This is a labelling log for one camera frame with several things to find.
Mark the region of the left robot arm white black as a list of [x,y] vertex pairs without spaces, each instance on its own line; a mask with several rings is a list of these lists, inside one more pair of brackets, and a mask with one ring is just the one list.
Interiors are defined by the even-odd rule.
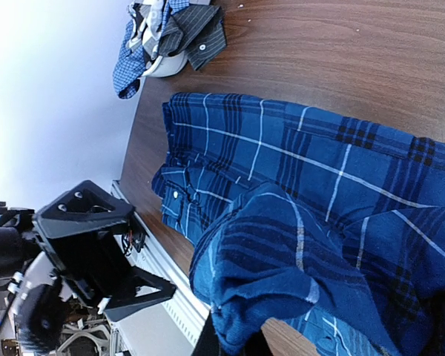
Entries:
[[0,279],[20,345],[53,352],[70,298],[113,322],[170,300],[176,286],[133,265],[119,245],[144,239],[134,207],[90,180],[38,211],[0,202]]

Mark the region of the blue plaid long sleeve shirt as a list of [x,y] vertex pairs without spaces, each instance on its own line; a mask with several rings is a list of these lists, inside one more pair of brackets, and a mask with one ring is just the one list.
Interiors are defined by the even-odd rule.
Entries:
[[278,319],[322,355],[445,355],[445,143],[239,94],[162,115],[152,189],[215,351],[265,354]]

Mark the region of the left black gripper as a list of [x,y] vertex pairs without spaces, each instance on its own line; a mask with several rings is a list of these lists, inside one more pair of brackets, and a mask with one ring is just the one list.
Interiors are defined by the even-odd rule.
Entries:
[[118,322],[170,300],[177,287],[134,266],[116,236],[135,237],[135,208],[90,180],[64,192],[33,217],[41,247],[78,299],[103,305]]

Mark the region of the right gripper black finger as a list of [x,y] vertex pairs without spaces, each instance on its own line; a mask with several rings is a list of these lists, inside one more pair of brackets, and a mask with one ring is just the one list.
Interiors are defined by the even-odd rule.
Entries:
[[220,356],[222,354],[223,351],[214,329],[212,314],[209,314],[194,347],[192,356]]

